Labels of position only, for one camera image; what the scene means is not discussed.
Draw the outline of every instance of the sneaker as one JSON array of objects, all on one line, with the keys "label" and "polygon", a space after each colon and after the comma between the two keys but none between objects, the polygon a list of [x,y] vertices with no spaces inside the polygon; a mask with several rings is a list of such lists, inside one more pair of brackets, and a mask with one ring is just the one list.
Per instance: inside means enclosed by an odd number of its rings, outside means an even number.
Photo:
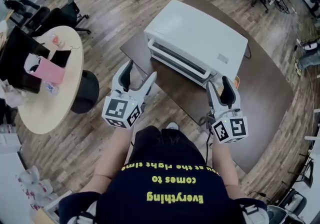
[{"label": "sneaker", "polygon": [[166,126],[166,129],[174,129],[179,131],[179,126],[175,122],[171,122]]},{"label": "sneaker", "polygon": [[299,77],[301,77],[302,70],[298,68],[298,61],[294,63],[295,71]]}]

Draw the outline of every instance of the jeans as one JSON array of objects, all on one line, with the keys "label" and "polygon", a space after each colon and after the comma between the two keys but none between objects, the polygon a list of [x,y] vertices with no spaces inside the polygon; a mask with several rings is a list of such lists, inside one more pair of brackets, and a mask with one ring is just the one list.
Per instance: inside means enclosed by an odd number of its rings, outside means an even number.
[{"label": "jeans", "polygon": [[190,141],[181,131],[175,129],[162,129],[150,125],[138,131],[135,135],[134,146],[132,149],[129,163],[140,158],[145,150],[155,145],[170,145],[172,147],[188,147],[192,148],[197,154],[197,158],[201,164],[205,165],[202,154],[196,145]]},{"label": "jeans", "polygon": [[24,4],[25,6],[30,6],[32,7],[33,9],[36,9],[36,10],[39,10],[40,9],[40,6],[35,4],[34,2],[30,1],[30,0],[20,0],[20,2],[22,4]]},{"label": "jeans", "polygon": [[300,70],[303,70],[309,66],[315,66],[320,64],[320,49],[317,49],[315,51],[306,53],[304,56],[302,56],[297,63],[297,67]]}]

